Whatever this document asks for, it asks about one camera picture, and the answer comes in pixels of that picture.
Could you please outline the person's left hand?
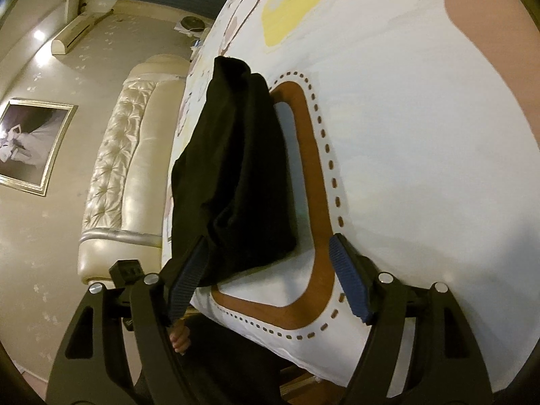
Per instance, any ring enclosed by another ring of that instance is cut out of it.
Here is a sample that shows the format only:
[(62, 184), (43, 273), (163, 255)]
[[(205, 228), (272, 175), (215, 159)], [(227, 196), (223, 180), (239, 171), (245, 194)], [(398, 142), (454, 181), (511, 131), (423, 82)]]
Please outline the person's left hand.
[(189, 328), (186, 326), (186, 322), (183, 319), (176, 320), (176, 322), (170, 326), (168, 331), (169, 341), (173, 350), (184, 355), (186, 350), (190, 346)]

